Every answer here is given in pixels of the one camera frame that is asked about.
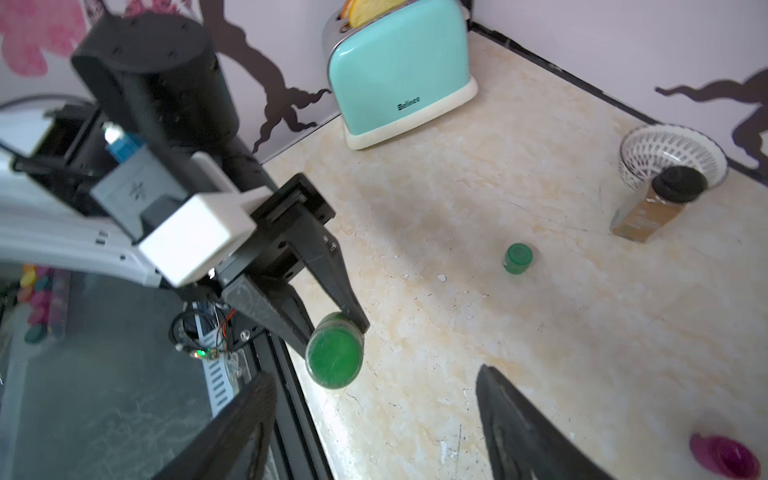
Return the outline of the green paint jar with label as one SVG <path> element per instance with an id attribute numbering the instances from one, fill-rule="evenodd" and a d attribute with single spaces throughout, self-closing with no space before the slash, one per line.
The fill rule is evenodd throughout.
<path id="1" fill-rule="evenodd" d="M 503 266 L 513 275 L 523 274 L 534 260 L 533 250 L 524 243 L 510 245 L 504 255 Z"/>

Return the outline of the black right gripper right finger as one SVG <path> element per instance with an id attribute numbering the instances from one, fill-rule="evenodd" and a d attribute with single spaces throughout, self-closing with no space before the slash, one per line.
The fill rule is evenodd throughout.
<path id="1" fill-rule="evenodd" d="M 483 365 L 475 387 L 495 479 L 609 479 L 499 370 Z"/>

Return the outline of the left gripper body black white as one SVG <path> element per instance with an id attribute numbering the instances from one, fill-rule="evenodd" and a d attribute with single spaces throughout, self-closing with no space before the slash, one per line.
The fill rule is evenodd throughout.
<path id="1" fill-rule="evenodd" d="M 221 288 L 256 264 L 278 188 L 252 157 L 147 144 L 100 179 L 90 197 L 129 240 L 109 273 L 149 287 Z"/>

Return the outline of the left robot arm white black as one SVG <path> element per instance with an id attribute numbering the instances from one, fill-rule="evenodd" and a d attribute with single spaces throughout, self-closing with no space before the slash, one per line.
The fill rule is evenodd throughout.
<path id="1" fill-rule="evenodd" d="M 93 100 L 49 111 L 52 127 L 9 162 L 65 213 L 3 204 L 7 257 L 231 307 L 303 357 L 320 337 L 292 286 L 307 270 L 364 337 L 369 320 L 327 229 L 334 210 L 302 173 L 276 184 L 238 138 L 203 25 L 105 14 L 71 63 Z"/>

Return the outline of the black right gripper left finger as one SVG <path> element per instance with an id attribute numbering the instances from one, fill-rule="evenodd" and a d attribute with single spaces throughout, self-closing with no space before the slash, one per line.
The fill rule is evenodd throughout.
<path id="1" fill-rule="evenodd" d="M 274 377 L 260 372 L 155 479 L 225 479 L 241 456 L 246 479 L 261 479 L 276 419 Z"/>

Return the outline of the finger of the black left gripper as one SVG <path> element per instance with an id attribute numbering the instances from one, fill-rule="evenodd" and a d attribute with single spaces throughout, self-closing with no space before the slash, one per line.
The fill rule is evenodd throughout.
<path id="1" fill-rule="evenodd" d="M 222 299 L 278 336 L 302 358 L 314 326 L 296 290 L 283 280 L 241 274 L 223 289 Z"/>
<path id="2" fill-rule="evenodd" d="M 314 216 L 300 215 L 293 224 L 293 249 L 339 310 L 366 333 L 370 322 L 352 288 L 337 239 Z"/>

